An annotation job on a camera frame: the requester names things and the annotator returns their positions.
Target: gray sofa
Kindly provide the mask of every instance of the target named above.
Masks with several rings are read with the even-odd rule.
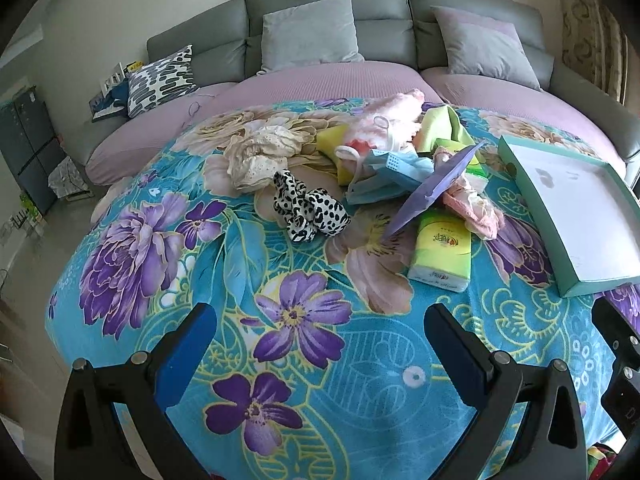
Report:
[[[146,43],[149,61],[193,44],[198,86],[241,82],[260,70],[262,17],[316,0],[231,0],[194,16]],[[640,172],[640,118],[545,51],[538,10],[512,0],[352,0],[358,46],[366,60],[394,62],[415,70],[447,65],[447,53],[431,6],[469,10],[515,25],[545,91],[593,121],[627,164],[626,181]],[[65,149],[81,168],[104,139],[124,123],[115,118],[86,123],[65,136]]]

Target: floor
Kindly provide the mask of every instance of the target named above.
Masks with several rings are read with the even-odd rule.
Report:
[[[1,291],[0,343],[15,365],[0,361],[0,411],[24,430],[24,453],[44,480],[52,465],[58,415],[69,367],[44,329],[50,292],[82,237],[96,198],[58,202],[47,214],[44,235],[23,243]],[[137,435],[127,435],[143,471],[159,478]]]

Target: gray refrigerator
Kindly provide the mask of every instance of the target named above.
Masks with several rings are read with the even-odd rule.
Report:
[[[57,200],[49,189],[49,173],[66,155],[35,87],[0,104],[0,152],[20,188],[45,215]]]

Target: cardboard box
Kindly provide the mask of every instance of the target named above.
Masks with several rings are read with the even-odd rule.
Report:
[[[471,233],[465,221],[442,209],[420,215],[410,280],[464,292],[471,279]]]
[[[640,206],[610,164],[511,136],[498,153],[527,202],[560,296],[640,283]]]

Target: blue floral blanket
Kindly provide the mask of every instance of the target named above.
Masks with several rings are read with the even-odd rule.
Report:
[[[414,230],[381,240],[398,202],[351,209],[337,237],[291,244],[272,187],[240,195],[231,185],[221,150],[233,135],[265,124],[313,133],[362,105],[242,110],[171,142],[84,238],[52,292],[46,327],[60,353],[69,363],[120,364],[205,301],[220,325],[168,416],[209,472],[227,480],[427,478],[473,415],[422,330],[425,309],[441,302],[492,351],[532,365],[567,361],[588,444],[603,439],[613,428],[600,407],[612,354],[591,323],[594,298],[558,296],[497,141],[511,134],[594,153],[554,128],[459,108],[471,136],[488,141],[487,193],[506,227],[494,241],[474,237],[471,284],[450,293],[405,277]],[[289,165],[311,189],[342,196],[314,144]],[[610,297],[632,304],[629,291]],[[514,411],[487,474],[504,460],[523,410]]]

